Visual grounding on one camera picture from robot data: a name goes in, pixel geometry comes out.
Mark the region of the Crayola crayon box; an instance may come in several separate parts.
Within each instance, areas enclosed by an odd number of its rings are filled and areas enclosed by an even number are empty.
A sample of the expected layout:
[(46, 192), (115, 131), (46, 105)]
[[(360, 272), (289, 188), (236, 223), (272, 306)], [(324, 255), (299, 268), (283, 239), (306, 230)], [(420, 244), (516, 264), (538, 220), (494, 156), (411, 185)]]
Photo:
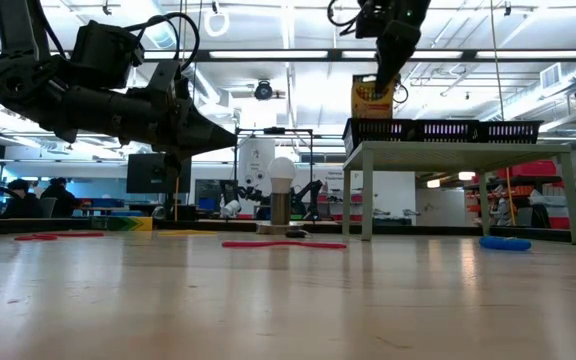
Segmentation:
[(393, 116), (393, 93), (375, 93), (374, 74), (354, 75), (351, 90), (351, 113), (357, 119), (389, 119)]
[(152, 231), (154, 228), (151, 217), (137, 216), (94, 216), (91, 227), (103, 231)]

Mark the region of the black computer monitor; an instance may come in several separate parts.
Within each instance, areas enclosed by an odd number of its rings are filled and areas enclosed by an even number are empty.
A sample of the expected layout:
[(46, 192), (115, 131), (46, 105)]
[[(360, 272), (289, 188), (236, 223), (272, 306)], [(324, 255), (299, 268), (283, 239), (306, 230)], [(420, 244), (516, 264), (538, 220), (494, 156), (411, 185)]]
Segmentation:
[(164, 153), (128, 157), (126, 192), (135, 194), (189, 193), (192, 159)]

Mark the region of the black storage rack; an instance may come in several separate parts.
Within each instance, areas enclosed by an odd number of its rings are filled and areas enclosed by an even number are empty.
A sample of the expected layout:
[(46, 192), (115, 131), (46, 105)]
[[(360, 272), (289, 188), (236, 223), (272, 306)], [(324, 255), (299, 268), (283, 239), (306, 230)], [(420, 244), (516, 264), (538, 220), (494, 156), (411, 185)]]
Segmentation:
[[(497, 171), (487, 176), (486, 194), (490, 224), (510, 227), (506, 177)], [(568, 229), (570, 216), (563, 178), (557, 168), (556, 176), (510, 177), (516, 227), (542, 229)]]

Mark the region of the brass lamp with white bulb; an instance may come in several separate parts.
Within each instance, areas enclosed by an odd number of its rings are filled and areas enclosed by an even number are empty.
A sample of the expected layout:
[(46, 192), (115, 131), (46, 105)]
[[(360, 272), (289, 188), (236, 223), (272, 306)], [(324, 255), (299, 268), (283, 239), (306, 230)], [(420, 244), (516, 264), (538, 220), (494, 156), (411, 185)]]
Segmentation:
[(267, 169), (271, 182), (270, 220), (257, 223), (256, 232), (261, 235), (284, 235), (301, 229), (291, 221), (292, 182), (296, 177), (294, 162), (286, 157), (273, 159)]

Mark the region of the white ceiling vent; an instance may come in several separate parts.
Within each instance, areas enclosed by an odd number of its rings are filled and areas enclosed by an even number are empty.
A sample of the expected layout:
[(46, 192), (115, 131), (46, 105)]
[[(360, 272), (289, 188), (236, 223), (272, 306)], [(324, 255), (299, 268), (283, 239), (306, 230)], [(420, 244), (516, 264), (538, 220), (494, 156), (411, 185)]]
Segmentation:
[(562, 69), (560, 63), (555, 63), (540, 72), (540, 85), (543, 90), (550, 89), (561, 83)]

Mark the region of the black table edge rail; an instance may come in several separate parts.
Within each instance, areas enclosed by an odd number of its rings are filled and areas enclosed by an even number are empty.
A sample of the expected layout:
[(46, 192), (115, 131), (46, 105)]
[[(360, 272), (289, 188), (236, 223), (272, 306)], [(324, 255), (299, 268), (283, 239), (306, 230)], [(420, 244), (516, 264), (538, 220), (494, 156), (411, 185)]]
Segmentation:
[[(105, 218), (67, 218), (67, 219), (2, 219), (0, 234), (52, 232), (62, 230), (99, 230), (106, 231)], [(253, 221), (154, 221), (156, 230), (203, 230), (223, 232), (255, 232)], [(306, 223), (303, 228), (311, 233), (341, 234), (340, 223)], [(478, 236), (483, 234), (480, 227), (454, 226), (411, 226), (411, 225), (374, 225), (374, 235), (437, 235), (437, 236)], [(540, 229), (527, 227), (490, 228), (492, 236), (517, 237), (535, 240), (571, 242), (571, 231), (562, 229)]]

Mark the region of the silver ventilation duct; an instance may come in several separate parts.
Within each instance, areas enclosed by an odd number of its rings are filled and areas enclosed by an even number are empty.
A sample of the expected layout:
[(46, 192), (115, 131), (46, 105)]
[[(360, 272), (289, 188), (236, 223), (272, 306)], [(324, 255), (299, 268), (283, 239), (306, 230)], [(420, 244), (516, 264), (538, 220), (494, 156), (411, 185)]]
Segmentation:
[[(554, 100), (559, 95), (569, 95), (576, 91), (576, 63), (561, 63), (561, 83), (550, 89), (543, 90), (539, 80), (504, 100), (505, 121), (518, 120), (523, 115)], [(476, 116), (477, 120), (502, 121), (499, 105)]]
[[(168, 0), (146, 0), (142, 15), (148, 18), (157, 15), (165, 15), (168, 11), (162, 7), (162, 3)], [(186, 12), (184, 0), (170, 0), (173, 2), (173, 12)], [(190, 62), (192, 52), (198, 53), (197, 37), (191, 23), (185, 18), (172, 18), (171, 23), (163, 22), (154, 25), (145, 31), (147, 39), (152, 43), (155, 50), (168, 50), (176, 53), (179, 58), (182, 74), (190, 80), (194, 97), (199, 97), (204, 103), (218, 102), (220, 94), (213, 84), (202, 74), (194, 62)]]

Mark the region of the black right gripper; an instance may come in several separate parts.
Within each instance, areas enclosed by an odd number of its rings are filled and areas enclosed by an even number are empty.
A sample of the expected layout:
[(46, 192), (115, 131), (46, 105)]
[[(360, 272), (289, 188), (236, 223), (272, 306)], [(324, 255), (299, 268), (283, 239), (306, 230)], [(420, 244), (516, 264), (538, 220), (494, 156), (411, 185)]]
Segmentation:
[[(421, 37), (420, 27), (401, 20), (390, 21), (376, 41), (378, 64), (375, 93), (389, 89), (395, 94), (400, 86), (401, 68), (410, 59)], [(388, 84), (388, 77), (393, 76)]]

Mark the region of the green perforated metal shelf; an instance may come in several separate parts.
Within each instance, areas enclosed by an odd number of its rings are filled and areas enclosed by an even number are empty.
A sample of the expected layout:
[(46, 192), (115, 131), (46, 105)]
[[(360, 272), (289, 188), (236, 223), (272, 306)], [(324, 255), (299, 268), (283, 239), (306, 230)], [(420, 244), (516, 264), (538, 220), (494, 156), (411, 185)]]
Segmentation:
[(376, 171), (473, 171), (483, 180), (486, 174), (494, 170), (552, 157), (556, 157), (561, 165), (571, 243), (576, 245), (576, 183), (571, 148), (566, 145), (363, 141), (347, 156), (343, 165), (342, 233), (350, 233), (350, 185), (353, 171), (362, 173), (360, 239), (370, 241), (373, 236), (373, 177)]

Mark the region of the yellow rubber band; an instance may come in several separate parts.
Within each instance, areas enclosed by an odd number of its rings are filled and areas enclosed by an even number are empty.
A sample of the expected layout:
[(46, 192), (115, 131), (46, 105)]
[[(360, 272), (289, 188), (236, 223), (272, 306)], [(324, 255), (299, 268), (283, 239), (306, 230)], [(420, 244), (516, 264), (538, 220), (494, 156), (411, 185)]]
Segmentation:
[(217, 232), (214, 231), (205, 231), (205, 230), (191, 230), (191, 229), (184, 229), (184, 230), (166, 230), (158, 232), (159, 236), (214, 236)]

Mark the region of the red storage bins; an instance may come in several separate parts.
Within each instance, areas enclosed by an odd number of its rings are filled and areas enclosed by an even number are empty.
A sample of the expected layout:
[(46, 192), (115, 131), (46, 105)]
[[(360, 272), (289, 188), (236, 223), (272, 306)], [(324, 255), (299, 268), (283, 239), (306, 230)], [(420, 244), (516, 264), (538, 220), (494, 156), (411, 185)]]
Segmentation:
[(513, 177), (549, 177), (557, 175), (557, 167), (552, 160), (538, 160), (497, 171), (499, 178)]

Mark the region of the blue coil wristband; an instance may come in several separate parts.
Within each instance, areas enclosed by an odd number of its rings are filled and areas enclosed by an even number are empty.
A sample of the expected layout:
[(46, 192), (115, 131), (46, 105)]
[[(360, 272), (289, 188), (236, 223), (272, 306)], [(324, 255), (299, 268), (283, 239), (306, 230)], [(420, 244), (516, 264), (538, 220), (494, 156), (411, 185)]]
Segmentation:
[(530, 240), (516, 237), (482, 236), (479, 245), (486, 249), (523, 252), (532, 248)]

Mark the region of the black slotted plastic basket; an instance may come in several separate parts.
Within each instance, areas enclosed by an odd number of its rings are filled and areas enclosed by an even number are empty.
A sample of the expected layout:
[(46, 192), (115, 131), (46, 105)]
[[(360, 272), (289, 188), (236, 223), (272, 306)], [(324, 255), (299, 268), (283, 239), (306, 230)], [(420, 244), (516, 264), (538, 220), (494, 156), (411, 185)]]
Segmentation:
[(478, 120), (430, 120), (416, 121), (416, 140), (431, 143), (476, 143)]
[(481, 143), (535, 144), (542, 121), (486, 121), (478, 125)]
[(405, 119), (350, 118), (342, 135), (347, 156), (363, 141), (404, 142), (416, 137), (416, 123)]

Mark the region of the black horizontal frame bar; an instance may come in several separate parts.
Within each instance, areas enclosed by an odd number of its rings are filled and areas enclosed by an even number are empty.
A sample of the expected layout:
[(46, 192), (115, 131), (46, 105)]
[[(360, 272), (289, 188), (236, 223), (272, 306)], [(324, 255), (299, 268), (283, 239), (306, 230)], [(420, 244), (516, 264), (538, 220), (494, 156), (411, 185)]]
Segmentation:
[[(196, 62), (371, 62), (365, 49), (199, 50)], [(576, 63), (576, 49), (421, 49), (410, 58), (417, 63)]]

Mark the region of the red rubber band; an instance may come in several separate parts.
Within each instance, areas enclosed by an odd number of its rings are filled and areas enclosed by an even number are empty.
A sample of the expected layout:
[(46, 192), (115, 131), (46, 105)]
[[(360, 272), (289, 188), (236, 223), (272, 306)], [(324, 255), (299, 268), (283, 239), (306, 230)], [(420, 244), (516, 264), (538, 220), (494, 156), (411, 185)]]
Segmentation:
[(14, 238), (15, 241), (56, 241), (66, 238), (98, 238), (103, 237), (103, 232), (57, 232), (57, 233), (37, 233), (21, 235)]
[(273, 246), (298, 246), (316, 249), (346, 249), (347, 245), (343, 243), (319, 243), (319, 242), (300, 242), (300, 241), (269, 241), (269, 242), (240, 242), (240, 241), (226, 241), (222, 242), (224, 248), (261, 248)]

